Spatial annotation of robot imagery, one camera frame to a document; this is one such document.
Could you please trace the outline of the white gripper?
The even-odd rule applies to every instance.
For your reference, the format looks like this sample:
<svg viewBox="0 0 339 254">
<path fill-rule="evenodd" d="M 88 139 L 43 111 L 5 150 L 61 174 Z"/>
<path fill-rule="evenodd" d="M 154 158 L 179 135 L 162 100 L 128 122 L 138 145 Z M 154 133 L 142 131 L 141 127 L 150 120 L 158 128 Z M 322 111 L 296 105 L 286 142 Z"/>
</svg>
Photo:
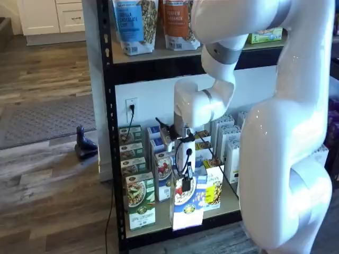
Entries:
<svg viewBox="0 0 339 254">
<path fill-rule="evenodd" d="M 176 140 L 176 167 L 177 174 L 183 175 L 182 191 L 190 191 L 191 180 L 195 172 L 195 141 Z"/>
</svg>

